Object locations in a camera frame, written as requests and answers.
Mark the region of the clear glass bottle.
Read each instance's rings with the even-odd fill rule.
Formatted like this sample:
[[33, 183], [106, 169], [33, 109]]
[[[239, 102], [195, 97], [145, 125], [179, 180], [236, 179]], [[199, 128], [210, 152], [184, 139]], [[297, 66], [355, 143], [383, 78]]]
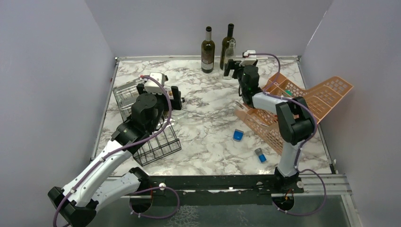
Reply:
[[236, 42], [234, 39], [231, 39], [228, 43], [228, 47], [225, 50], [225, 59], [223, 64], [223, 79], [230, 79], [229, 70], [228, 70], [228, 62], [229, 60], [235, 59], [235, 45]]

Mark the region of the green bottle black capsule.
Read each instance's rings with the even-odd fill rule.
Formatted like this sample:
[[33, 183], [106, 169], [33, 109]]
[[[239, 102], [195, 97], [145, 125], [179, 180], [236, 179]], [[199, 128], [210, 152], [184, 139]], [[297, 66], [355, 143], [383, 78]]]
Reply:
[[234, 39], [233, 38], [233, 31], [234, 31], [234, 24], [230, 23], [227, 26], [227, 36], [223, 38], [222, 40], [222, 49], [221, 49], [221, 54], [220, 54], [220, 69], [224, 69], [224, 62], [225, 62], [225, 52], [226, 49], [229, 47], [229, 42], [230, 40]]

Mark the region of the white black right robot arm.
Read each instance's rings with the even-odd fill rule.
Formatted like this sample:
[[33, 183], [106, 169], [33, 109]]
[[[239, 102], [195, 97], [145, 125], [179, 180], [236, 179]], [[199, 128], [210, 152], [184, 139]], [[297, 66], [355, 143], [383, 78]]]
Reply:
[[273, 187], [278, 192], [285, 192], [298, 181], [298, 160], [303, 145], [316, 133], [316, 119], [302, 96], [289, 98], [262, 90], [256, 63], [242, 65], [240, 61], [229, 60], [224, 75], [227, 76], [230, 71], [233, 71], [232, 77], [238, 80], [239, 94], [245, 105], [277, 116], [284, 144], [280, 162], [275, 168]]

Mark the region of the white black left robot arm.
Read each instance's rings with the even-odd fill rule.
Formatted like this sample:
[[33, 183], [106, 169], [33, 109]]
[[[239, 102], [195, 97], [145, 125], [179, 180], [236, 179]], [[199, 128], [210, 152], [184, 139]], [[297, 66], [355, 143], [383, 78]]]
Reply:
[[164, 131], [167, 124], [156, 128], [163, 111], [168, 112], [168, 120], [171, 118], [173, 104], [164, 84], [151, 77], [146, 77], [146, 80], [144, 89], [150, 88], [151, 91], [138, 96], [132, 105], [138, 110], [132, 110], [134, 116], [114, 133], [102, 154], [70, 183], [49, 190], [48, 197], [56, 208], [53, 226], [57, 225], [57, 217], [62, 215], [67, 226], [86, 227], [97, 212], [110, 202], [132, 191], [143, 194], [148, 190], [148, 180], [133, 173], [105, 184], [105, 180], [120, 164]]

